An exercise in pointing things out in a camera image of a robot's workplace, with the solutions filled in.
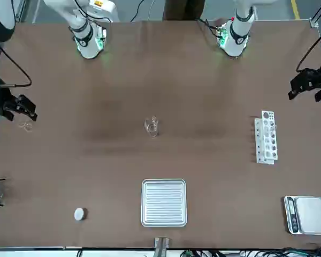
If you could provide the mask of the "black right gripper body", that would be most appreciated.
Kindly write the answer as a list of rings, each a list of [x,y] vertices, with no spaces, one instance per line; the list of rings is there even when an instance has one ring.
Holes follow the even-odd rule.
[[[0,78],[0,111],[13,111],[16,109],[16,97],[11,94],[9,88],[2,87],[4,81]]]

